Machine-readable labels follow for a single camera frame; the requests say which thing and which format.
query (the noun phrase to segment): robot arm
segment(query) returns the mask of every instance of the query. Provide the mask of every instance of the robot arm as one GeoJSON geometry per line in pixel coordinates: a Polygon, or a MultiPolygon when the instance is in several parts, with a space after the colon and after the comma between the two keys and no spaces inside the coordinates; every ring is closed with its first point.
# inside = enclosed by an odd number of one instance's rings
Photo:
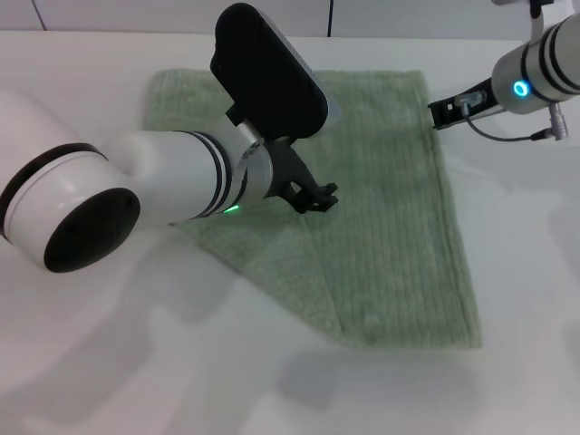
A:
{"type": "Polygon", "coordinates": [[[437,130],[464,121],[472,125],[471,120],[501,111],[528,114],[547,107],[549,128],[512,140],[567,137],[559,103],[580,94],[580,14],[573,14],[544,31],[542,6],[553,0],[529,3],[530,41],[499,59],[491,78],[460,95],[432,103],[430,109],[437,130]]]}
{"type": "Polygon", "coordinates": [[[319,186],[291,145],[338,107],[267,17],[230,6],[210,69],[234,100],[214,126],[128,132],[101,150],[30,96],[0,91],[0,234],[61,273],[99,261],[135,227],[273,196],[299,213],[334,205],[337,187],[319,186]]]}

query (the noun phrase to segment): white wall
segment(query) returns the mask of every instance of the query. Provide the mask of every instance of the white wall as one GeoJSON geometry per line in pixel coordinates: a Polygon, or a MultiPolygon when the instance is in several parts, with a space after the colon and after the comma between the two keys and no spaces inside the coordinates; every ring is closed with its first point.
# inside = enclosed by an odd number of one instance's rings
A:
{"type": "MultiPolygon", "coordinates": [[[[0,0],[0,29],[40,29],[33,0],[0,0]]],[[[36,0],[49,30],[213,33],[235,0],[36,0]]],[[[288,35],[324,36],[331,0],[247,0],[288,35]]],[[[580,7],[580,0],[572,1],[580,7]]],[[[526,5],[491,0],[334,0],[333,36],[525,40],[526,5]]]]}
{"type": "Polygon", "coordinates": [[[41,30],[30,0],[0,0],[0,29],[41,30]]]}

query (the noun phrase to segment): white table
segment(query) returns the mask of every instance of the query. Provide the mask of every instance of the white table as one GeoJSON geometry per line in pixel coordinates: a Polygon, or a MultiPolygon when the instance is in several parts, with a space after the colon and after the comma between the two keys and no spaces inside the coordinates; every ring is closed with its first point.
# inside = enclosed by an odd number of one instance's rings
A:
{"type": "MultiPolygon", "coordinates": [[[[293,39],[314,69],[421,69],[432,98],[513,42],[293,39]]],[[[138,129],[159,70],[207,68],[213,38],[0,33],[0,84],[99,146],[138,129]]],[[[50,275],[0,244],[3,435],[573,434],[580,431],[580,99],[567,145],[440,141],[478,298],[475,352],[361,353],[311,331],[169,228],[50,275]]],[[[537,131],[544,113],[480,122],[537,131]]]]}

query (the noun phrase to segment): black cable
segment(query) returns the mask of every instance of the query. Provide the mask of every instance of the black cable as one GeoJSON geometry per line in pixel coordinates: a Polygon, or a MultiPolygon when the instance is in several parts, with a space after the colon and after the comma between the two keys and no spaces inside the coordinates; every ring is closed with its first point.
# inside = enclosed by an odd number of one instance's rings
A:
{"type": "Polygon", "coordinates": [[[497,140],[499,142],[521,142],[524,140],[532,140],[531,136],[521,136],[519,138],[500,138],[498,136],[492,136],[491,134],[487,134],[485,131],[480,130],[471,120],[471,118],[469,116],[463,116],[463,119],[465,120],[465,122],[467,124],[469,124],[469,126],[477,133],[480,134],[481,136],[483,136],[484,138],[487,139],[491,139],[491,140],[497,140]]]}
{"type": "Polygon", "coordinates": [[[334,13],[334,0],[330,0],[330,8],[328,10],[328,29],[326,31],[327,38],[330,38],[333,35],[333,13],[334,13]]]}
{"type": "Polygon", "coordinates": [[[42,26],[43,30],[46,30],[46,24],[44,24],[43,16],[40,15],[40,11],[38,10],[38,6],[36,5],[36,1],[32,0],[34,11],[36,12],[36,16],[38,17],[38,21],[40,21],[40,25],[42,26]]]}

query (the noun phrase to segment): black circular cap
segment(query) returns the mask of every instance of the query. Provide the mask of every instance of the black circular cap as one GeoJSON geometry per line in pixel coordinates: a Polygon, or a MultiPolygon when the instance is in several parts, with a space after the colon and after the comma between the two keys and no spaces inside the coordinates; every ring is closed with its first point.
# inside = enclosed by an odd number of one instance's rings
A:
{"type": "Polygon", "coordinates": [[[126,188],[87,199],[54,231],[44,251],[44,265],[63,273],[101,260],[125,241],[139,213],[139,199],[126,188]]]}

